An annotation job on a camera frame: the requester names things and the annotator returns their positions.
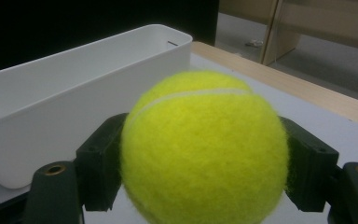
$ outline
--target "table surface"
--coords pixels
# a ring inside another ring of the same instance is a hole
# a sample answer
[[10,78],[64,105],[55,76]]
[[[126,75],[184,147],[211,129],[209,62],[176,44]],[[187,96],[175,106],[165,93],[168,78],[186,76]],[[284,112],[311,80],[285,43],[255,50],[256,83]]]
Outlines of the table surface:
[[[216,70],[248,82],[281,116],[293,120],[336,149],[340,153],[339,166],[358,161],[358,100],[199,42],[192,44],[190,62],[193,69]],[[0,187],[0,203],[27,190]],[[328,210],[327,205],[322,214],[299,212],[283,194],[280,205],[263,223],[326,223]],[[112,211],[86,212],[85,220],[86,223],[146,223],[123,189]]]
[[245,74],[247,77],[277,90],[287,92],[311,104],[358,122],[358,100],[354,98],[200,42],[192,44],[192,51],[205,59]]

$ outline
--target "tennis ball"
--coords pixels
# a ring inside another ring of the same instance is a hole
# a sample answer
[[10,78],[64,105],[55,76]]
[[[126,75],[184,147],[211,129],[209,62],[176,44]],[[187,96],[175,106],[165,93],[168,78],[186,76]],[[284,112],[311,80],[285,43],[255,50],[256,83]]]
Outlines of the tennis ball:
[[150,223],[259,223],[285,188],[283,126],[235,77],[162,80],[127,116],[121,144],[124,187]]

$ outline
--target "white plastic bin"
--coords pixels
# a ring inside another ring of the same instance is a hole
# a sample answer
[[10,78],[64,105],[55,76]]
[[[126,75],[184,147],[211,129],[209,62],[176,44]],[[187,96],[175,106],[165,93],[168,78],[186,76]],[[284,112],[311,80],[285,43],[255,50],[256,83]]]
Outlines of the white plastic bin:
[[41,166],[73,160],[107,118],[188,69],[191,41],[149,25],[0,71],[0,184],[21,188]]

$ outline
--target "floor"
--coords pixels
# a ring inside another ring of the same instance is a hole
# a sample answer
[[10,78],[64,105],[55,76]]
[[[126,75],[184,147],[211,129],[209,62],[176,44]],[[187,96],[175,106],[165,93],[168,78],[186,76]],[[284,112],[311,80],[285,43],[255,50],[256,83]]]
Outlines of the floor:
[[[258,62],[267,26],[219,13],[215,46]],[[358,99],[358,49],[302,35],[296,49],[269,65]]]

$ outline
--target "tennis ball seam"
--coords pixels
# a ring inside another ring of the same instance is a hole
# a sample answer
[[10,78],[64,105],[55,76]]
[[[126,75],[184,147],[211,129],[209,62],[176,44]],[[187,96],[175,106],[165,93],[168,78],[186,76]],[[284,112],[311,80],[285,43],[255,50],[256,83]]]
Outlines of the tennis ball seam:
[[208,89],[208,90],[200,90],[200,91],[181,91],[168,95],[161,96],[153,101],[144,105],[132,118],[129,120],[128,127],[132,125],[132,123],[146,110],[150,109],[154,105],[163,103],[165,101],[169,101],[175,98],[187,97],[187,96],[201,96],[201,95],[222,95],[222,94],[234,94],[234,95],[247,95],[252,94],[249,90],[243,90],[238,88],[217,88],[217,89]]

